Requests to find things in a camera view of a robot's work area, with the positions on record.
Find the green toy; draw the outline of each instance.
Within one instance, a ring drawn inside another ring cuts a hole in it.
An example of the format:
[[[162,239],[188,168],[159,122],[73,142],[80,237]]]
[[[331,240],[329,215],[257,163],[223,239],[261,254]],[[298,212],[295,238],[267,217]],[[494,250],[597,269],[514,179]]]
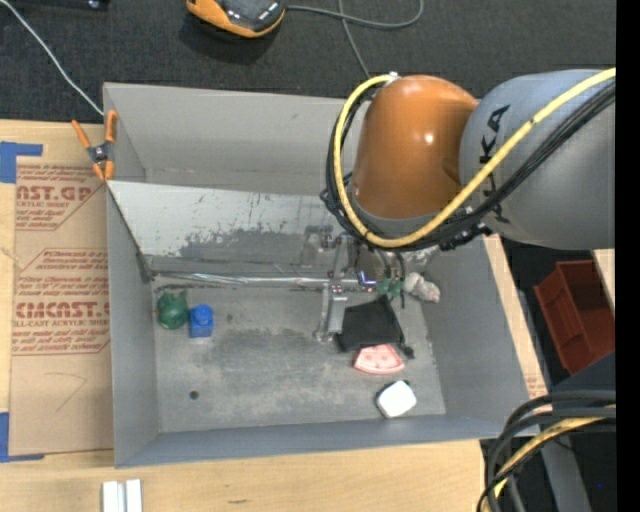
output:
[[[158,322],[165,329],[178,329],[189,320],[189,306],[187,305],[187,291],[183,290],[175,297],[172,293],[164,292],[158,299]]]

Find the orange device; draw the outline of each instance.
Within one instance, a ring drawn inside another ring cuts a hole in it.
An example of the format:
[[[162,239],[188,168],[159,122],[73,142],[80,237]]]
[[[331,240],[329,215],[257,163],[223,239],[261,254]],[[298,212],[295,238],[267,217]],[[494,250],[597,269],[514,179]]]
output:
[[[275,29],[284,17],[278,0],[186,0],[189,12],[223,35],[257,38]]]

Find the small toy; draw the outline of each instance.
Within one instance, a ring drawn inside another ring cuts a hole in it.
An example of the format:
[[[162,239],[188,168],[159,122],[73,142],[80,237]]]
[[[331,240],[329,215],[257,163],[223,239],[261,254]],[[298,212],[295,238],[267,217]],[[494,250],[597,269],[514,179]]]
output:
[[[189,311],[189,337],[206,338],[213,332],[213,310],[200,304]]]
[[[175,297],[172,293],[164,292],[158,299],[158,322],[165,329],[178,329],[189,319],[187,306],[187,291],[183,290]]]
[[[353,367],[365,373],[388,375],[402,370],[404,363],[393,347],[387,343],[360,349]]]

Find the cardboard sheet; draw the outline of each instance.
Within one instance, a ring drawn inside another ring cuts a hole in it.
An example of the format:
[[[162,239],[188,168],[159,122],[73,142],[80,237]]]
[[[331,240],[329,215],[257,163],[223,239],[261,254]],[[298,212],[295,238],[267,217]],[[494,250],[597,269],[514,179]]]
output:
[[[83,128],[104,141],[102,126]],[[0,121],[0,143],[3,187],[16,170],[14,247],[3,248],[14,274],[3,283],[13,290],[9,454],[111,448],[105,186],[70,123]]]

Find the white cable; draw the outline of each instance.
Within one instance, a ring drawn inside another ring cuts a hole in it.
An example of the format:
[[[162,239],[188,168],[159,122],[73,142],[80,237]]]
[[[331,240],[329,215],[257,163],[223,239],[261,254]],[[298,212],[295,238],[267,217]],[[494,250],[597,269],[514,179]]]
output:
[[[58,70],[60,71],[64,79],[67,81],[67,83],[71,87],[73,87],[76,90],[76,92],[80,94],[80,96],[82,96],[98,114],[100,114],[100,116],[104,117],[104,112],[100,109],[100,107],[98,107],[98,105],[96,105],[93,102],[93,100],[89,98],[89,96],[82,89],[80,89],[80,87],[78,87],[75,84],[75,82],[71,80],[71,78],[69,78],[69,75],[67,75],[67,72],[62,68],[62,66],[60,65],[60,62],[58,61],[56,56],[53,54],[53,52],[49,49],[47,44],[42,40],[42,38],[38,35],[38,33],[31,27],[31,25],[29,25],[27,20],[25,20],[22,17],[22,15],[16,10],[16,8],[13,5],[11,5],[8,0],[0,0],[0,4],[4,5],[7,9],[9,9],[13,13],[13,15],[16,18],[18,18],[20,23],[24,25],[24,28],[26,28],[33,37],[35,37],[36,41],[38,41],[38,43],[40,43],[40,46],[44,48],[44,51],[47,52],[47,55],[49,55],[49,57],[51,58],[53,63],[56,65],[56,67],[58,68]]]

